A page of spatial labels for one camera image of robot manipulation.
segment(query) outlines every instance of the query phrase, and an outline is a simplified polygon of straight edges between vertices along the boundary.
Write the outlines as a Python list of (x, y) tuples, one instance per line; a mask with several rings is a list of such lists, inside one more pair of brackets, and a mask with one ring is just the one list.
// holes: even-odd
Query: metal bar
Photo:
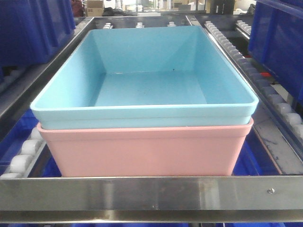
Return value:
[(0, 222), (303, 221), (302, 188), (302, 176), (2, 179)]
[(250, 35), (247, 33), (247, 32), (245, 32), (241, 27), (239, 27), (238, 25), (236, 25), (236, 30), (238, 31), (238, 32), (240, 32), (241, 34), (242, 34), (242, 36), (247, 40), (247, 41), (249, 41), (250, 40)]

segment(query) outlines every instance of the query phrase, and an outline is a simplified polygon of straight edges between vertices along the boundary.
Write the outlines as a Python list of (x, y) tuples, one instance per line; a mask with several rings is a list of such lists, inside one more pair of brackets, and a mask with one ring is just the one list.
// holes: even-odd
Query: screw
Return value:
[(268, 194), (273, 194), (273, 193), (275, 193), (275, 190), (273, 188), (270, 188), (270, 189), (267, 190), (267, 193)]

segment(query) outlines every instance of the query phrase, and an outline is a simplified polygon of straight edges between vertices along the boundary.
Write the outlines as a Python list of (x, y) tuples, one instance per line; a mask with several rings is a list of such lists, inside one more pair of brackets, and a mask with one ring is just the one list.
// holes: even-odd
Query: blue bin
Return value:
[(92, 30), (32, 102), (44, 129), (244, 125), (258, 98), (197, 26)]
[(257, 1), (249, 52), (303, 104), (303, 1)]
[(0, 0), (0, 65), (48, 62), (72, 37), (70, 0)]

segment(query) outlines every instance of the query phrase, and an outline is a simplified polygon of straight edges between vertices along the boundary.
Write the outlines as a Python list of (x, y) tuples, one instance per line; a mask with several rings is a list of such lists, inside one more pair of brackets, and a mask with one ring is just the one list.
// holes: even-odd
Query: metal shelf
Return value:
[(6, 196), (0, 199), (0, 219), (4, 223), (303, 221), (302, 188), (301, 176), (3, 179), (0, 194)]
[[(51, 63), (29, 69), (0, 97), (4, 104), (0, 109), (0, 125), (4, 125), (1, 136), (89, 30), (103, 27), (106, 22), (124, 27), (142, 20), (154, 26), (166, 26), (169, 20), (179, 26), (201, 26), (201, 21), (210, 17), (197, 18), (167, 15), (84, 19), (73, 40)], [(226, 56), (260, 97), (253, 116), (254, 131), (277, 170), (285, 175), (0, 179), (0, 223), (303, 221), (303, 177), (291, 176), (303, 172), (296, 153), (300, 144), (292, 139), (293, 134), (279, 121), (280, 116), (274, 114), (245, 72)], [(49, 157), (48, 148), (41, 154), (30, 176), (39, 176)]]

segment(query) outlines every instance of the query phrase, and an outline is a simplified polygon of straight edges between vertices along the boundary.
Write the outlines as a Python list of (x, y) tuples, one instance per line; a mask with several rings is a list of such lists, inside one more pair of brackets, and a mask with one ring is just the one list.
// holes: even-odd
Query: plastic bin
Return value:
[(92, 30), (32, 102), (44, 129), (247, 124), (258, 98), (197, 26)]
[(72, 37), (70, 0), (0, 0), (0, 65), (48, 62)]
[(38, 130), (65, 177), (231, 175), (252, 124)]
[(249, 52), (303, 104), (303, 2), (257, 1)]

